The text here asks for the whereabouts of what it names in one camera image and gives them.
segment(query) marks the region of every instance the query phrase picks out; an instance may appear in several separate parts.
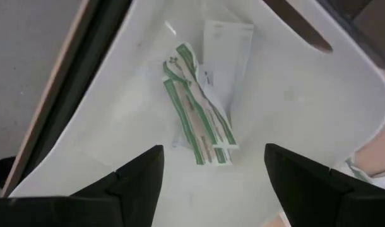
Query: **floor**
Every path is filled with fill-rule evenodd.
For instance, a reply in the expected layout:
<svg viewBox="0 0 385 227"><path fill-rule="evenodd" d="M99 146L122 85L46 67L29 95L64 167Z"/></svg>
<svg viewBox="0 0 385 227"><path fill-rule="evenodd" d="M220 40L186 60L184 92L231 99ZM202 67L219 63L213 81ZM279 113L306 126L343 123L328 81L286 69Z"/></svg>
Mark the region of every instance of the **floor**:
<svg viewBox="0 0 385 227"><path fill-rule="evenodd" d="M80 0L0 0L0 158L27 131Z"/></svg>

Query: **green and white packet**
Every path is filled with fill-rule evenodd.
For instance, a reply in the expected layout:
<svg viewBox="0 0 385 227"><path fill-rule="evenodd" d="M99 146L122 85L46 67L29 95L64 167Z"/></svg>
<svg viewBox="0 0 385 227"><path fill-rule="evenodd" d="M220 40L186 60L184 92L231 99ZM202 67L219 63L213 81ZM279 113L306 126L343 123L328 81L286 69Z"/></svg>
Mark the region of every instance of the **green and white packet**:
<svg viewBox="0 0 385 227"><path fill-rule="evenodd" d="M179 45L163 63L163 70L163 83L197 164L231 164L229 149L238 146L227 119L206 99L196 81L198 62L190 45Z"/></svg>

